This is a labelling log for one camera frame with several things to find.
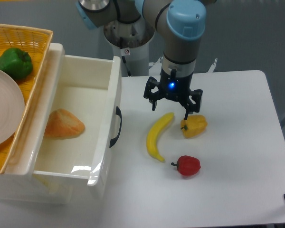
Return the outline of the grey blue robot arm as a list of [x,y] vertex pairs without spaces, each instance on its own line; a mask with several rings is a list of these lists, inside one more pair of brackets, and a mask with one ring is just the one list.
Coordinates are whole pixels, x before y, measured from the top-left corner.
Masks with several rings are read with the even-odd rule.
[[202,93],[190,84],[206,26],[209,0],[79,0],[76,7],[89,29],[102,27],[129,76],[147,71],[148,47],[155,33],[164,41],[160,80],[150,77],[144,98],[180,103],[186,115],[200,111]]

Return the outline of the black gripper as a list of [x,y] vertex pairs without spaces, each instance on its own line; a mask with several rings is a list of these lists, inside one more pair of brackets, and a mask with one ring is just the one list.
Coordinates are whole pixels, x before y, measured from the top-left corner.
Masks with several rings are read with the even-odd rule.
[[181,72],[173,69],[166,73],[161,69],[160,81],[150,76],[146,82],[143,97],[152,104],[155,111],[157,101],[163,98],[174,102],[179,102],[186,110],[184,120],[193,113],[199,113],[202,101],[203,90],[191,90],[191,80],[193,73],[180,77]]

